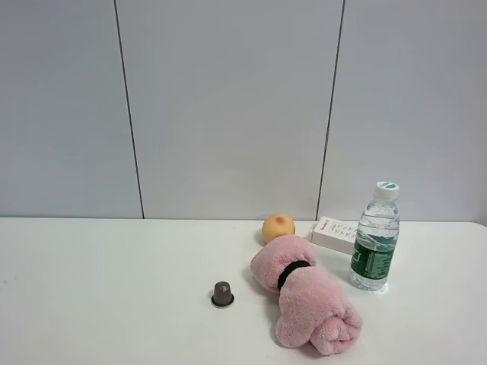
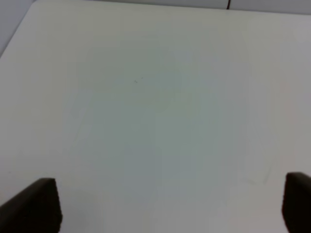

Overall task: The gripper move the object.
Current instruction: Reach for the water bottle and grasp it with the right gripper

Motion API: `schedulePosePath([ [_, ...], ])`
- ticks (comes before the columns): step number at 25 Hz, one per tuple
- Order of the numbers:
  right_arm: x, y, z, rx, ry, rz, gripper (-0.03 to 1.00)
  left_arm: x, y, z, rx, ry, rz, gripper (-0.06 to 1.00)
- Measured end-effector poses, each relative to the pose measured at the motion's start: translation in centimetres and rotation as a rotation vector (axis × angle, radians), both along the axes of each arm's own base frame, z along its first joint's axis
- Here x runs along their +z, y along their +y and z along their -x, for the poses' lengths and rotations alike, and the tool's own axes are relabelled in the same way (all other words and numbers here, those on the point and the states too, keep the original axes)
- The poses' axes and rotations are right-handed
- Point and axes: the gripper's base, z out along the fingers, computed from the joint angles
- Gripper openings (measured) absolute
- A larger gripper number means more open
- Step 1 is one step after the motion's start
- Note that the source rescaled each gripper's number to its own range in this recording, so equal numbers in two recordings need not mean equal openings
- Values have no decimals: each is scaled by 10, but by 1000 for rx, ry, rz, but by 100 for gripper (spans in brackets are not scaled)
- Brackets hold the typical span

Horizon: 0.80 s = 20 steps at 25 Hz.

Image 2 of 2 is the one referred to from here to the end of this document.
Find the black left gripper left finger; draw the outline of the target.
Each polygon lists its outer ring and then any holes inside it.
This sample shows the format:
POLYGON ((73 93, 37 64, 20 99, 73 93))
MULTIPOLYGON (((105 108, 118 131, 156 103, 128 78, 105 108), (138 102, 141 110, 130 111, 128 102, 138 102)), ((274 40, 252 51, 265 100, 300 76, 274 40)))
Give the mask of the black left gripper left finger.
POLYGON ((0 206, 2 233, 58 233, 63 215, 54 178, 40 178, 0 206))

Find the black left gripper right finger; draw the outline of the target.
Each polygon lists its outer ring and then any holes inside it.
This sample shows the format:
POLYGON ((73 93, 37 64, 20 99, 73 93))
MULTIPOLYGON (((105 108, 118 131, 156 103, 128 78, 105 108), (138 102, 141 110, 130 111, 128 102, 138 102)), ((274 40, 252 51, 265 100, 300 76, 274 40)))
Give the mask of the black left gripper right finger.
POLYGON ((286 175, 282 216, 288 232, 311 231, 311 178, 302 172, 286 175))

